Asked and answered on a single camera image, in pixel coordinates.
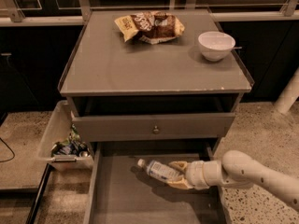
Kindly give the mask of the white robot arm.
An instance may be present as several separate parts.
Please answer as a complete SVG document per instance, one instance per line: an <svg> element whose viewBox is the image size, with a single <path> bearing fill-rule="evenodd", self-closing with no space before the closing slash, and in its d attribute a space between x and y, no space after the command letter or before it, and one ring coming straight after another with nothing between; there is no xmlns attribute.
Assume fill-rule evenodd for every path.
<svg viewBox="0 0 299 224"><path fill-rule="evenodd" d="M257 185L299 211L299 179L272 170L244 152L229 150L220 160L172 161L172 169L181 175L166 182L175 189L208 189L222 187L250 189Z"/></svg>

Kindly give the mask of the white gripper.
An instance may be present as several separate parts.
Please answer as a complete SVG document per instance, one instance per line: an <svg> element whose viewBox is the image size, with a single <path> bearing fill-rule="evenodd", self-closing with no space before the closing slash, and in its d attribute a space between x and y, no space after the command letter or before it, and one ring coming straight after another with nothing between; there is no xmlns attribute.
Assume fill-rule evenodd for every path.
<svg viewBox="0 0 299 224"><path fill-rule="evenodd" d="M167 185L174 189L208 189L209 185L205 181L203 161L171 161L168 165L176 170L179 170L184 175L180 175L176 180L168 180Z"/></svg>

